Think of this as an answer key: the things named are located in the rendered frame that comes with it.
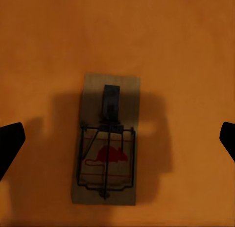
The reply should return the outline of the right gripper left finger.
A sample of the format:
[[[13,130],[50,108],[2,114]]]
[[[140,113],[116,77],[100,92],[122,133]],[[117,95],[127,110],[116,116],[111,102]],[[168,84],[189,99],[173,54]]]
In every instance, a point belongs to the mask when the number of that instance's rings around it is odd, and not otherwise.
[[[21,122],[0,127],[0,181],[25,141]]]

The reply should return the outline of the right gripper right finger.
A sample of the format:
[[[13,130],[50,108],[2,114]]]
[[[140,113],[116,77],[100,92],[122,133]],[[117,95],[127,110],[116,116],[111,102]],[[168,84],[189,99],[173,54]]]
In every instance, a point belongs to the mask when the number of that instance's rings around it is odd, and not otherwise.
[[[235,161],[235,124],[224,122],[219,139]]]

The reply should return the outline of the mousetrap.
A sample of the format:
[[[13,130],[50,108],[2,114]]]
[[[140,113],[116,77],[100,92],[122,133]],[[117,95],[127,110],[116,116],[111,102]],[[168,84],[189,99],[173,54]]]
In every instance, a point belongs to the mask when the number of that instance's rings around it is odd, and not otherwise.
[[[72,204],[136,206],[140,81],[85,72]]]

